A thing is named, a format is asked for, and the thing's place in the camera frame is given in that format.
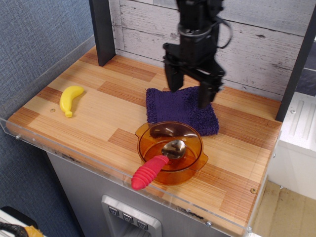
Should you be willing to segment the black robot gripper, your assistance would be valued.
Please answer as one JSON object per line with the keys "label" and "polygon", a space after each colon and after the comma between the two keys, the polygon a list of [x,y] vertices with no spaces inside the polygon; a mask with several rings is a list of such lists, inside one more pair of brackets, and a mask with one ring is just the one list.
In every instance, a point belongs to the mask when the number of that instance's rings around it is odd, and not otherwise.
{"label": "black robot gripper", "polygon": [[163,44],[165,75],[170,91],[179,90],[184,75],[189,75],[201,82],[198,89],[198,107],[201,109],[214,100],[225,74],[215,60],[218,35],[218,28],[205,32],[184,30],[180,33],[180,44]]}

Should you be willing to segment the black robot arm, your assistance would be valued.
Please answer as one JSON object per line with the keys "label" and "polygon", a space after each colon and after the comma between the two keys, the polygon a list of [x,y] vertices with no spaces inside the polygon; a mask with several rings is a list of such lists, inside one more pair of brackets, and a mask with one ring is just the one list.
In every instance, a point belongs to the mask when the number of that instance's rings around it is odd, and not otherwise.
{"label": "black robot arm", "polygon": [[178,32],[180,43],[165,43],[164,68],[169,89],[179,90],[184,76],[199,81],[197,104],[205,108],[222,85],[224,69],[217,63],[219,25],[223,9],[220,0],[179,0]]}

